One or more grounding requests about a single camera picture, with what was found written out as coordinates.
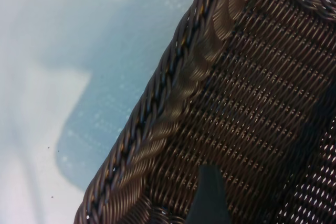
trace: light blue surface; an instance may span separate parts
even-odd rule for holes
[[[191,2],[0,0],[1,224],[72,222]]]

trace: woven pattern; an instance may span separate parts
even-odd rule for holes
[[[310,158],[318,155],[335,115],[336,90],[329,94],[328,89],[336,49],[325,47],[335,39],[334,26],[290,0],[257,0],[243,12],[204,90],[192,100],[158,160],[150,177],[152,201],[185,217],[197,188],[198,166],[216,164],[234,223],[268,223],[276,216],[282,199],[306,175],[301,170],[310,162],[315,169],[323,167]],[[325,193],[330,194],[327,207],[334,208],[332,187]],[[319,195],[310,197],[321,202]],[[292,213],[295,204],[286,210]]]
[[[335,222],[333,4],[194,0],[75,223],[184,223],[204,163],[233,223]]]

